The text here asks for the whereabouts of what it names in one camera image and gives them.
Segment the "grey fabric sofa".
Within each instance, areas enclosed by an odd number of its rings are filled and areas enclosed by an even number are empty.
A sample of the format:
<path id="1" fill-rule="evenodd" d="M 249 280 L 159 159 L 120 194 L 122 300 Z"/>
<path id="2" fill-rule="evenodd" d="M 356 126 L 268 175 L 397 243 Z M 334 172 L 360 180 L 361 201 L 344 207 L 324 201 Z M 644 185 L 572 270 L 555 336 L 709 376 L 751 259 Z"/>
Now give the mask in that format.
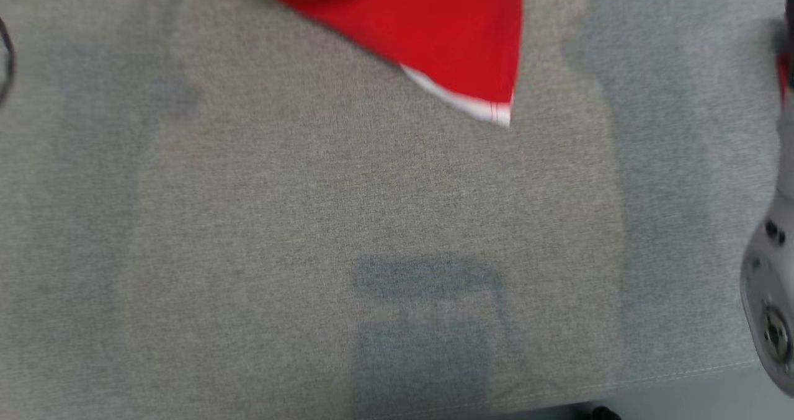
<path id="1" fill-rule="evenodd" d="M 509 128 L 275 0 L 0 0 L 0 420 L 476 418 L 757 367 L 785 0 L 524 0 Z"/>

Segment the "red shorts with white waistband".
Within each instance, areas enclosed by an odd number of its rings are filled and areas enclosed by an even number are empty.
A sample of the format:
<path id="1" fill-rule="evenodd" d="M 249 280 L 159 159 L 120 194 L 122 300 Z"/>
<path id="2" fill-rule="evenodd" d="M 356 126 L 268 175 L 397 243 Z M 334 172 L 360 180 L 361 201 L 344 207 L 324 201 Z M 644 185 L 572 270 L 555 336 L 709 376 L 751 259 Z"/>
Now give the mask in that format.
<path id="1" fill-rule="evenodd" d="M 278 0 L 469 117 L 511 124 L 524 0 Z"/>

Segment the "small black object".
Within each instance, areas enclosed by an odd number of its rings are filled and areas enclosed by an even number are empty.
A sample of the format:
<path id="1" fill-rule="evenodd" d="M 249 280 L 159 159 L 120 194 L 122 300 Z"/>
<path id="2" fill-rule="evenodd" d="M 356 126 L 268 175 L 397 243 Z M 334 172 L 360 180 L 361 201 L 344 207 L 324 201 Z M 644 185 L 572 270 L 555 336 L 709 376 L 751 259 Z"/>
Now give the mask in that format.
<path id="1" fill-rule="evenodd" d="M 574 420 L 622 420 L 621 416 L 603 405 L 580 405 Z"/>

